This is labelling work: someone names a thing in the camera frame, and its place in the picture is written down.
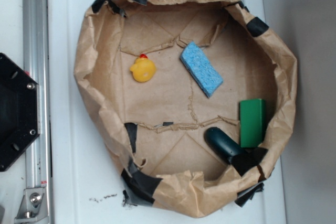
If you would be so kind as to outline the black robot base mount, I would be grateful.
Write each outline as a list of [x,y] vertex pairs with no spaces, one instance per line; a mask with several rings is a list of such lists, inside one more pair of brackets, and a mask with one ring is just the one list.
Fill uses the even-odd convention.
[[1,172],[40,135],[38,83],[1,53]]

